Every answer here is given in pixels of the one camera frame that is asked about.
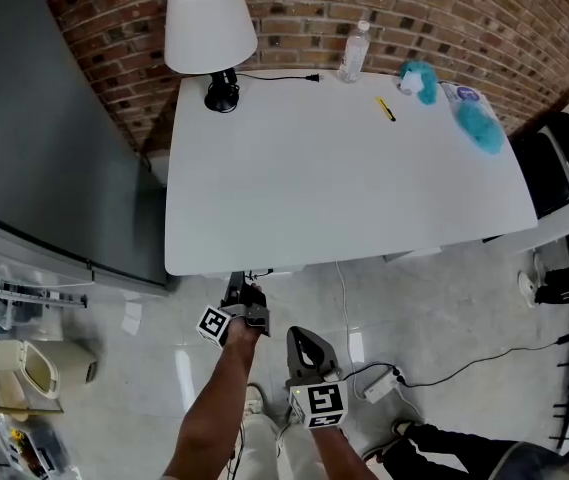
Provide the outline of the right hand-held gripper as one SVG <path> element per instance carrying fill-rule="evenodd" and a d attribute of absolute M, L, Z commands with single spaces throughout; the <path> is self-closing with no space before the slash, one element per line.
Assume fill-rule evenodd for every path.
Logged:
<path fill-rule="evenodd" d="M 287 364 L 292 380 L 325 379 L 339 375 L 333 346 L 316 333 L 299 326 L 287 332 Z M 289 405 L 306 429 L 341 424 L 348 414 L 348 383 L 343 380 L 289 387 Z"/>

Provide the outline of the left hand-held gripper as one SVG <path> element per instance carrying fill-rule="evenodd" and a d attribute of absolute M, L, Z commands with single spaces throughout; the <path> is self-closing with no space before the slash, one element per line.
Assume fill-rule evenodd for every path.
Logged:
<path fill-rule="evenodd" d="M 237 319 L 249 328 L 258 329 L 262 335 L 270 335 L 270 311 L 266 296 L 252 289 L 243 271 L 231 273 L 220 305 L 205 309 L 196 331 L 203 339 L 222 348 L 228 338 L 230 322 Z"/>

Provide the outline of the white drawer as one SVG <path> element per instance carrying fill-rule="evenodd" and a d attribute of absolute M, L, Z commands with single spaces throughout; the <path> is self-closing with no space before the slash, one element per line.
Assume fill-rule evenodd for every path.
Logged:
<path fill-rule="evenodd" d="M 242 274 L 247 282 L 257 282 L 264 277 L 292 275 L 304 269 L 304 265 L 277 267 L 268 269 L 246 270 Z"/>

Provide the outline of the person's left forearm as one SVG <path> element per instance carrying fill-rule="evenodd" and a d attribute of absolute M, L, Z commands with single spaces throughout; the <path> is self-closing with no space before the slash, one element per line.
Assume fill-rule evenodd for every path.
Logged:
<path fill-rule="evenodd" d="M 260 332 L 242 318 L 227 331 L 215 369 L 183 419 L 165 478 L 217 480 L 231 458 Z"/>

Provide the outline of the white desk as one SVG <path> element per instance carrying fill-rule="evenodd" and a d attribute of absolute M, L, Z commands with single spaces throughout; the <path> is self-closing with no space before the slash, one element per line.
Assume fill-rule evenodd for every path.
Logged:
<path fill-rule="evenodd" d="M 203 102 L 206 78 L 181 83 L 166 199 L 172 275 L 331 263 L 537 225 L 511 146 L 480 150 L 444 93 L 424 105 L 393 76 L 309 82 L 300 70 L 239 85 L 236 109 L 217 113 Z"/>

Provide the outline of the person's beige trousers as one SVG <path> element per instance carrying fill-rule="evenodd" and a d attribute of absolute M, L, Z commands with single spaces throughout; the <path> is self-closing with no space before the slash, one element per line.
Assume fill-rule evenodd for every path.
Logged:
<path fill-rule="evenodd" d="M 280 480 L 278 448 L 292 480 L 328 480 L 309 430 L 293 424 L 281 438 L 278 435 L 279 428 L 264 414 L 244 420 L 244 449 L 235 480 Z"/>

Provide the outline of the beige trash bin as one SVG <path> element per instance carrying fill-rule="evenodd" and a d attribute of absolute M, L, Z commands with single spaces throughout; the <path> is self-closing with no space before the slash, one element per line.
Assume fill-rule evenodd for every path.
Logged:
<path fill-rule="evenodd" d="M 96 369 L 97 357 L 75 342 L 0 340 L 0 371 L 20 372 L 51 400 L 90 383 Z"/>

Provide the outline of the yellow utility knife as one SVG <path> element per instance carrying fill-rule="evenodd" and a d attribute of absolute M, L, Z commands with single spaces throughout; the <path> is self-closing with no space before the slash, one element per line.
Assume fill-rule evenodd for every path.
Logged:
<path fill-rule="evenodd" d="M 391 111 L 391 109 L 388 107 L 388 105 L 385 103 L 385 101 L 381 98 L 381 97 L 376 97 L 375 98 L 376 102 L 380 105 L 380 107 L 382 108 L 384 114 L 386 115 L 386 117 L 391 121 L 391 122 L 396 122 L 397 119 L 395 117 L 395 115 L 393 114 L 393 112 Z"/>

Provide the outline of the round wooden stool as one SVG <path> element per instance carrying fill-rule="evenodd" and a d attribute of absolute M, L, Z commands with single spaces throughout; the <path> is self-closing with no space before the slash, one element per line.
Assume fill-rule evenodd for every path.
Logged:
<path fill-rule="evenodd" d="M 65 411 L 62 408 L 58 409 L 39 409 L 31 407 L 6 407 L 0 406 L 0 414 L 8 416 L 50 416 L 50 415 L 61 415 Z"/>

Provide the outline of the grey fridge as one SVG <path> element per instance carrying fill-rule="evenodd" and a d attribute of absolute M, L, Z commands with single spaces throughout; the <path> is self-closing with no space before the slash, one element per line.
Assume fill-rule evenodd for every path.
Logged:
<path fill-rule="evenodd" d="M 46 0 L 0 0 L 0 235 L 58 276 L 166 289 L 165 191 L 85 79 Z"/>

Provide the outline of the clear storage box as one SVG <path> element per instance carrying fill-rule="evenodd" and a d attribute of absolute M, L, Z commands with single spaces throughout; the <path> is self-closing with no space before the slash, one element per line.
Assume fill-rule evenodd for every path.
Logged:
<path fill-rule="evenodd" d="M 0 450 L 27 480 L 81 480 L 61 438 L 43 416 L 18 421 L 0 414 Z"/>

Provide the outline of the white shade table lamp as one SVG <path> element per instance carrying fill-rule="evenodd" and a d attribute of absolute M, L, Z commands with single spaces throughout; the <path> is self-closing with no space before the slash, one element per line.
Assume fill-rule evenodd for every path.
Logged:
<path fill-rule="evenodd" d="M 239 102 L 235 67 L 257 50 L 245 0 L 167 0 L 164 62 L 174 72 L 208 75 L 205 106 L 218 113 Z"/>

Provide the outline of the teal and white fluffy toy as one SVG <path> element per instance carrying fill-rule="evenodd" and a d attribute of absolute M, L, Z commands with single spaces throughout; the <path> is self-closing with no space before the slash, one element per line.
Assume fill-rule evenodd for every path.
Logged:
<path fill-rule="evenodd" d="M 407 61 L 400 68 L 397 85 L 404 95 L 414 95 L 424 105 L 436 103 L 438 77 L 434 68 L 424 61 Z"/>

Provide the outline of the teal fluff in plastic bag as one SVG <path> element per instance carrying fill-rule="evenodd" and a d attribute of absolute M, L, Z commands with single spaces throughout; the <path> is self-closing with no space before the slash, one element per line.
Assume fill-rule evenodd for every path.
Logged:
<path fill-rule="evenodd" d="M 506 135 L 486 97 L 468 86 L 441 82 L 453 118 L 469 139 L 487 154 L 501 152 Z"/>

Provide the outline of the black folding chair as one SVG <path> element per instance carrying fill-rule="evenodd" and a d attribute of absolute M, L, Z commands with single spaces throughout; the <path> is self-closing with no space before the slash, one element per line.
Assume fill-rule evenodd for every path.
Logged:
<path fill-rule="evenodd" d="M 543 126 L 511 142 L 541 219 L 569 204 L 569 113 L 548 115 Z"/>

